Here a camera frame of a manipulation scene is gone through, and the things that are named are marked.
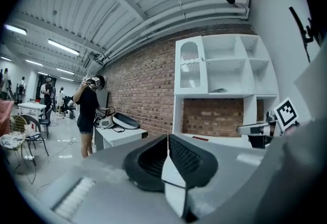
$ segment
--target black t-shirt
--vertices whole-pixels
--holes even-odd
[[[44,95],[44,102],[47,103],[51,100],[51,83],[47,83],[45,86],[45,91],[49,90],[49,94]]]
[[[80,105],[80,116],[77,126],[93,124],[96,108],[99,106],[96,92],[90,87],[85,88],[76,104]]]

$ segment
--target woman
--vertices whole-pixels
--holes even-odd
[[[60,91],[57,92],[57,112],[61,113],[61,106],[63,103],[63,98],[65,97],[65,93],[63,91],[63,87],[60,88]]]
[[[81,133],[81,153],[83,158],[92,154],[93,122],[96,116],[96,109],[107,111],[108,109],[99,106],[96,90],[102,90],[105,84],[103,76],[97,76],[100,79],[100,85],[91,84],[84,80],[80,88],[74,94],[74,102],[80,105],[80,116],[77,120],[77,126]]]

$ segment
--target white shelf unit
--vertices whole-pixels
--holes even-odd
[[[256,123],[257,99],[264,118],[279,103],[276,75],[261,38],[256,35],[197,36],[176,42],[173,134],[183,134],[184,98],[243,98],[243,125]],[[200,136],[219,144],[251,147],[248,137]]]

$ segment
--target ceiling pipe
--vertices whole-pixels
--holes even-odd
[[[207,10],[201,10],[201,11],[196,11],[196,12],[192,12],[192,13],[184,13],[182,15],[176,16],[174,18],[171,18],[167,21],[163,21],[155,26],[152,26],[151,28],[141,32],[139,35],[137,35],[136,38],[132,38],[130,40],[128,40],[126,43],[124,43],[123,45],[121,45],[118,49],[116,49],[112,54],[110,54],[108,56],[108,58],[111,58],[112,56],[115,56],[117,53],[119,53],[122,49],[124,49],[125,47],[127,47],[128,45],[130,45],[132,42],[146,36],[149,33],[154,32],[155,30],[161,29],[165,26],[168,26],[172,23],[176,23],[178,21],[183,21],[185,19],[189,19],[189,18],[194,18],[194,17],[198,17],[198,16],[204,16],[204,15],[210,15],[210,14],[221,14],[221,13],[235,13],[235,14],[246,14],[246,9],[245,8],[214,8],[214,9],[207,9]]]
[[[192,21],[188,21],[186,23],[184,23],[183,25],[188,25],[188,24],[191,24],[191,23],[195,23],[195,22],[201,22],[201,21],[208,21],[208,20],[217,20],[217,19],[241,19],[241,20],[246,20],[247,17],[246,16],[215,16],[215,17],[206,17],[206,18],[202,18],[202,19],[198,19],[198,20],[192,20]],[[169,27],[169,28],[166,28],[166,29],[163,29],[159,32],[156,32],[154,34],[151,34],[151,35],[148,35],[146,36],[145,38],[142,38],[141,40],[135,42],[134,44],[128,46],[127,48],[125,48],[123,51],[117,53],[115,56],[113,56],[110,60],[107,60],[107,62],[105,62],[105,65],[107,63],[109,63],[110,61],[113,60],[113,58],[117,57],[118,55],[121,55],[122,53],[128,51],[129,49],[131,49],[132,47],[136,46],[137,44],[140,44],[146,40],[149,40],[150,38],[154,37],[154,36],[157,36],[157,35],[160,35],[160,34],[163,34],[171,29],[175,29],[175,28],[178,28],[180,27],[180,24],[177,24],[173,27]]]
[[[157,14],[157,15],[145,20],[143,23],[141,23],[140,25],[138,25],[137,27],[135,27],[134,29],[132,29],[131,31],[126,33],[123,37],[121,37],[119,40],[117,40],[105,52],[104,55],[107,56],[116,46],[118,46],[120,43],[124,42],[124,40],[126,40],[128,37],[137,33],[138,31],[140,31],[142,28],[146,27],[147,25],[152,24],[153,22],[156,22],[156,21],[163,19],[174,13],[178,13],[179,11],[181,11],[181,7],[183,10],[187,10],[187,9],[192,9],[192,8],[196,8],[196,7],[201,7],[201,6],[220,5],[220,4],[225,4],[225,3],[226,3],[226,0],[202,0],[202,1],[192,2],[192,3],[184,4],[182,6],[176,6],[171,9],[168,9],[160,14]],[[236,4],[246,4],[246,0],[235,0],[235,3]]]

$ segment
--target ceiling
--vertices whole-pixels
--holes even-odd
[[[177,28],[211,19],[246,19],[248,0],[240,1],[229,5],[225,0],[20,0],[7,24],[27,30],[27,35],[6,30],[2,41],[16,57],[42,63],[40,71],[78,81]],[[48,39],[79,51],[79,56],[49,45]]]

